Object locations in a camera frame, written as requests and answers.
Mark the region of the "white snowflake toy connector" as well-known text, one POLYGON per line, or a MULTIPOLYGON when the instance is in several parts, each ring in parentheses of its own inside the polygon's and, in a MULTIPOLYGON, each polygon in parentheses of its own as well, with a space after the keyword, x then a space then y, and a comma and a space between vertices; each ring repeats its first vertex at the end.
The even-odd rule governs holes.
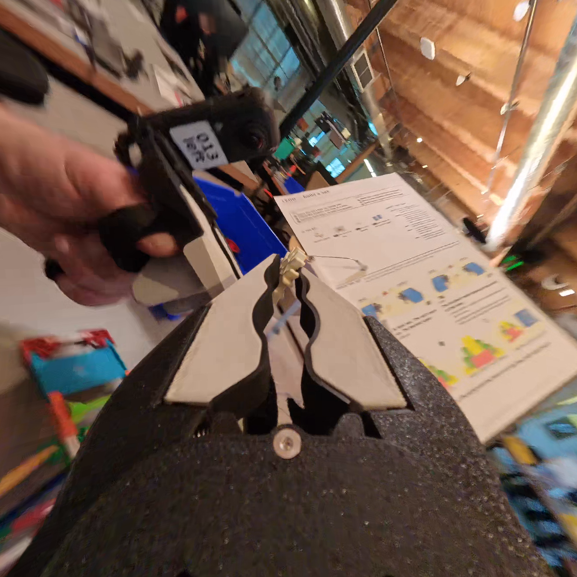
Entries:
POLYGON ((284 298, 286 289, 290 288, 295 280, 299 278, 300 270, 309 260, 309 256, 300 246, 291 249, 281 259, 278 285, 272 293, 273 307, 276 307, 279 301, 284 298))

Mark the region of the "blue parts bin with tag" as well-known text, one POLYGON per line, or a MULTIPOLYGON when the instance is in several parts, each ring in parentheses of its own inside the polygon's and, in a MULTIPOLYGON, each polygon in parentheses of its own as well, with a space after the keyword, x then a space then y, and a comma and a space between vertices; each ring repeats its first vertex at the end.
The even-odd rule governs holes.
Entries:
POLYGON ((285 246, 242 193, 194 177, 217 214, 217 224, 242 273, 248 273, 271 255, 284 257, 285 246))

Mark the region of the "instruction sheet board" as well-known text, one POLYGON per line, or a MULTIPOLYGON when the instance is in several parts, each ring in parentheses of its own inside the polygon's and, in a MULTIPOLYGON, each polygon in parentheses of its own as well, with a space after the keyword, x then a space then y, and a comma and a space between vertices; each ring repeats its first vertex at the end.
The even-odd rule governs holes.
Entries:
POLYGON ((489 441, 576 376, 576 346, 402 177, 275 198, 316 274, 384 325, 489 441))

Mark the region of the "neighbouring grey table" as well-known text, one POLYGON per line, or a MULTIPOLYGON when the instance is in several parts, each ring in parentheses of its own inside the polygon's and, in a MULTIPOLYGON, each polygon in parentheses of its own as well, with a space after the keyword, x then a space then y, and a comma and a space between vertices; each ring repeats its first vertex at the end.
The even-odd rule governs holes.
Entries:
POLYGON ((144 1, 1 1, 1 31, 119 117, 204 100, 144 1))

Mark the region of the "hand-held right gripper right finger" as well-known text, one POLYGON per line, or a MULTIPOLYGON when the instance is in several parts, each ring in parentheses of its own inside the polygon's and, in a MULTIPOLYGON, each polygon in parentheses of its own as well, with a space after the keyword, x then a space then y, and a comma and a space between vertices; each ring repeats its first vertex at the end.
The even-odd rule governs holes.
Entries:
POLYGON ((406 408, 361 311, 307 269, 295 291, 308 337, 305 367, 313 382, 360 411, 406 408))

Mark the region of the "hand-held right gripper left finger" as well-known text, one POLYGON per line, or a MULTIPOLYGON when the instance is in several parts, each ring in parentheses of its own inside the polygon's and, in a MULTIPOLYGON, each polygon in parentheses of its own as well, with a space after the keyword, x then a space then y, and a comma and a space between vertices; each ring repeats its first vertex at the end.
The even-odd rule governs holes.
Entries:
POLYGON ((164 401, 197 407, 258 407, 268 395, 264 334, 272 318, 280 256, 271 255, 211 302, 164 401))

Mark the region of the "black pole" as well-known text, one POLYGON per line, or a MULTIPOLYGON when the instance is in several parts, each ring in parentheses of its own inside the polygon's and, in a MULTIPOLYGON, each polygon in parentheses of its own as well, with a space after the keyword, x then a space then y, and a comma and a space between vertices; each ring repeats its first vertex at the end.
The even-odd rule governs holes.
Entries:
POLYGON ((375 31, 395 4, 396 1, 376 2, 367 16, 364 17, 354 32, 346 39, 343 46, 338 49, 333 59, 321 70, 303 96, 287 113, 279 127, 281 138, 289 135, 297 121, 310 109, 310 106, 314 104, 328 84, 333 82, 342 69, 350 63, 363 42, 375 31))

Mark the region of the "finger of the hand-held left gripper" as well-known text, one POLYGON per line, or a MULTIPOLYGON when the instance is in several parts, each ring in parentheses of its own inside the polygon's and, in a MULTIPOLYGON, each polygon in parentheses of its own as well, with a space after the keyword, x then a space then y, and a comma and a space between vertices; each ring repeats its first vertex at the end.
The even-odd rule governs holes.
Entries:
POLYGON ((209 294, 220 294, 242 277, 242 272, 214 217, 207 216, 183 186, 182 198, 199 225, 200 234, 182 252, 209 294))

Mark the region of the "white air vent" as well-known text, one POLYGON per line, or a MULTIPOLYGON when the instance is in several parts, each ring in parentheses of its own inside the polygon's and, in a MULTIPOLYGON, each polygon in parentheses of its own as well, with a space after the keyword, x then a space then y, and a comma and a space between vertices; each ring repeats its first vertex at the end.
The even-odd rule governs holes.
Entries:
POLYGON ((365 48, 357 51, 351 60, 350 68, 356 78, 359 90, 364 92, 374 82, 374 71, 365 48))

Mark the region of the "silver pipe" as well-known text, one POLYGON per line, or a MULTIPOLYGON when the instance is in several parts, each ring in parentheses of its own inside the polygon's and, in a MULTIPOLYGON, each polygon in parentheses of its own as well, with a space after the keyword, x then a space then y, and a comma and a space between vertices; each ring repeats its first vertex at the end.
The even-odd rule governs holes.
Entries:
POLYGON ((486 236, 485 251, 504 247, 576 113, 576 20, 560 51, 509 191, 486 236))

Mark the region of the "person's left hand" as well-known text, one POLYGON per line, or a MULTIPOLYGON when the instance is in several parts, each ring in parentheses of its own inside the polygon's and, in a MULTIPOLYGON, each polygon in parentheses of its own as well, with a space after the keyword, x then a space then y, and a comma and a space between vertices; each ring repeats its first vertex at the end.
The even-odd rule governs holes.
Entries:
POLYGON ((60 265, 55 283, 69 299, 99 307, 131 295, 133 276, 116 266, 96 224, 145 201, 119 162, 1 105, 1 228, 60 265))

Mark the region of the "silver ventilation duct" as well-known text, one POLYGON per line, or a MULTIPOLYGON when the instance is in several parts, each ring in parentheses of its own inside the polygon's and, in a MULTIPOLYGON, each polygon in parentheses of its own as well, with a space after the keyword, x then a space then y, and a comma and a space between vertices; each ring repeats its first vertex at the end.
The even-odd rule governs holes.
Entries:
MULTIPOLYGON (((357 21, 351 20, 344 1, 317 1, 317 5, 336 48, 340 49, 346 39, 354 32, 356 26, 360 24, 363 15, 358 16, 357 21)), ((365 48, 368 53, 367 48, 361 45, 360 49, 363 48, 365 48)), ((351 82, 355 97, 363 107, 369 125, 369 131, 379 142, 384 154, 391 156, 392 152, 389 143, 388 129, 386 128, 386 120, 379 104, 379 99, 388 90, 388 82, 383 74, 371 63, 374 71, 374 82, 364 92, 361 92, 350 68, 350 64, 351 61, 343 68, 343 72, 351 82)))

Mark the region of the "colourful construction toy model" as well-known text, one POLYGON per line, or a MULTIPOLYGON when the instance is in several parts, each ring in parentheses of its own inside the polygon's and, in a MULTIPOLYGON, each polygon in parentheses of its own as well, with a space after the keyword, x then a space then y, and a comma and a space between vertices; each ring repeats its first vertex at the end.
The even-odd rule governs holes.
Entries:
POLYGON ((47 518, 80 445, 128 371, 104 329, 1 335, 1 576, 47 518))

